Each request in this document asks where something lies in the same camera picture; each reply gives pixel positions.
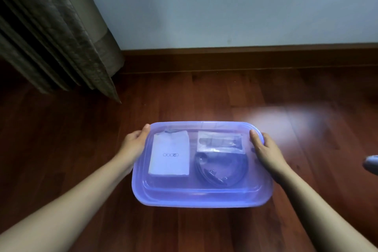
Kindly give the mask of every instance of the right hand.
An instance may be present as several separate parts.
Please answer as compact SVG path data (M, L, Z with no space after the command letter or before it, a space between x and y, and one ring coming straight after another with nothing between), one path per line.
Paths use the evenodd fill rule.
M255 147L258 159L272 177L277 180L283 174L291 171L291 168L283 158L281 150L278 148L274 140L272 140L272 138L266 133L262 133L262 135L264 137L265 145L262 144L256 131L249 131L249 136Z

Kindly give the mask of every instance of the hardwood floor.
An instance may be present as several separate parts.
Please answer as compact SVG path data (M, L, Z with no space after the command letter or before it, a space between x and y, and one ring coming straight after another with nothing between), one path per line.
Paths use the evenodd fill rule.
M0 232L72 188L145 123L247 121L378 245L378 67L118 75L122 105L95 91L0 87ZM71 251L314 251L283 190L256 208L140 204L127 176Z

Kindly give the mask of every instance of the gray curtain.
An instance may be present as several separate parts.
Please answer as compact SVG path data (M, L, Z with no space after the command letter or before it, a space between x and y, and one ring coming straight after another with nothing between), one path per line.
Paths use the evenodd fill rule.
M0 0L0 56L42 93L83 85L120 101L124 59L93 0Z

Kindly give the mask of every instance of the plastic container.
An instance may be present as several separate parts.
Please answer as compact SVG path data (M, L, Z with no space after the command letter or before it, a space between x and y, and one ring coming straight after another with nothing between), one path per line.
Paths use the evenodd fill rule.
M260 131L244 122L176 121L152 124L144 151L134 164L132 189L135 197L145 205L167 207L253 207L264 204L272 196L273 181L255 155L249 130L256 130L263 141ZM187 131L189 136L189 174L149 174L154 135L178 131ZM239 143L239 139L236 142L230 142L232 138L215 141L211 137L199 139L199 131L240 135L243 151L239 154L220 152L222 149L217 149L217 146L240 150L240 144L234 144ZM200 148L201 151L198 151L200 142L216 149L203 152Z

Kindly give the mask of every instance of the white wall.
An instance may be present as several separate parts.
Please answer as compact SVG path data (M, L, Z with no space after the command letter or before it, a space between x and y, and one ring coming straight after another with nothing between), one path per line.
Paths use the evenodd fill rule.
M94 0L121 49L378 42L378 0Z

